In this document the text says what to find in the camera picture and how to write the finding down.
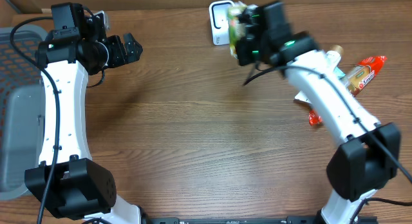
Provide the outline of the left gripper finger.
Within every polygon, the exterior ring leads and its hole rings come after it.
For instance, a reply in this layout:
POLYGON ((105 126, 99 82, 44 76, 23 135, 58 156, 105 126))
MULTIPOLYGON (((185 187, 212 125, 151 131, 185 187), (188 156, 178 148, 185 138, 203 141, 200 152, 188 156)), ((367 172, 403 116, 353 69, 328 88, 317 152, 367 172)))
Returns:
POLYGON ((131 33, 125 33, 123 35, 125 41, 125 49, 126 50, 141 50, 141 44, 133 37, 131 33))
POLYGON ((140 60, 143 48, 137 45, 127 45, 127 61, 128 63, 140 60))

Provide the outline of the green tea drink pouch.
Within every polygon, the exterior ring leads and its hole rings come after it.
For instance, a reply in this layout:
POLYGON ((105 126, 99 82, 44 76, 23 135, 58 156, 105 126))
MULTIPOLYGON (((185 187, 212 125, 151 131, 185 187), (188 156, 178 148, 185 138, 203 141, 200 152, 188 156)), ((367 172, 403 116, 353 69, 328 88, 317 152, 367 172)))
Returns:
POLYGON ((238 16, 242 14, 246 7, 246 4, 238 1, 227 10, 230 53, 236 59, 238 58, 236 43, 245 36, 245 25, 240 23, 238 16))

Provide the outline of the white tube gold cap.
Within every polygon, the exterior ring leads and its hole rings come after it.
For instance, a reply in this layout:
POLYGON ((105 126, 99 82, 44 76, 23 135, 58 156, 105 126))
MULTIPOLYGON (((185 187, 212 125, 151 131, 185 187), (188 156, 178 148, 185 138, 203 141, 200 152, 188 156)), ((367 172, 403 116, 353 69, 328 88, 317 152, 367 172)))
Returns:
MULTIPOLYGON (((338 79, 341 79, 345 76, 345 74, 339 69, 338 65, 342 59, 342 55, 344 53, 343 47, 339 45, 332 46, 326 52, 326 60, 328 62, 328 71, 332 72, 338 79)), ((300 91, 295 97, 294 100, 297 102, 303 102, 305 104, 311 104, 310 100, 306 97, 306 95, 300 91)))

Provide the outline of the orange noodle packet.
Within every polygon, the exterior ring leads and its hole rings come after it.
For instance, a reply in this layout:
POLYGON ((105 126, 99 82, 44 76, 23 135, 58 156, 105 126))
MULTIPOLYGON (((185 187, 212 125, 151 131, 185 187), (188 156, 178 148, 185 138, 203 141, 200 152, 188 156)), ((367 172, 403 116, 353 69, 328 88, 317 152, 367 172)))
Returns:
POLYGON ((368 57, 354 65, 347 73, 344 73, 338 67, 333 70, 333 73, 346 89, 356 97, 379 74, 387 59, 384 55, 368 57))

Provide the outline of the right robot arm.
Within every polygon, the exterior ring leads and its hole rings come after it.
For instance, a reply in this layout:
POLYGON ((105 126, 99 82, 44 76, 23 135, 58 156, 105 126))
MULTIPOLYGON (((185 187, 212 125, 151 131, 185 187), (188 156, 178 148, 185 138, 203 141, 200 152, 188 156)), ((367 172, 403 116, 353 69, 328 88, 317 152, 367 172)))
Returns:
POLYGON ((246 6, 235 19, 244 29, 235 42, 239 64, 280 71, 306 95, 337 144, 326 168, 332 193, 312 221, 360 223, 363 206, 402 170, 397 126, 381 124, 358 103, 314 38, 292 31, 281 1, 246 6))

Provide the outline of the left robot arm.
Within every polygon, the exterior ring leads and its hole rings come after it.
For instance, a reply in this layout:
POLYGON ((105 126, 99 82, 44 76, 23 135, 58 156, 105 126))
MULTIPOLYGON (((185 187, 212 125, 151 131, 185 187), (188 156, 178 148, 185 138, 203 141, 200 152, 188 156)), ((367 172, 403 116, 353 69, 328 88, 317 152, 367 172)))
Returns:
POLYGON ((141 223, 139 207, 117 194, 111 172, 93 161, 86 137, 88 78, 140 59, 142 46, 127 33, 107 36, 104 12, 78 3, 51 7, 54 28, 41 42, 36 65, 45 93, 39 164, 24 182, 41 210, 85 223, 141 223))

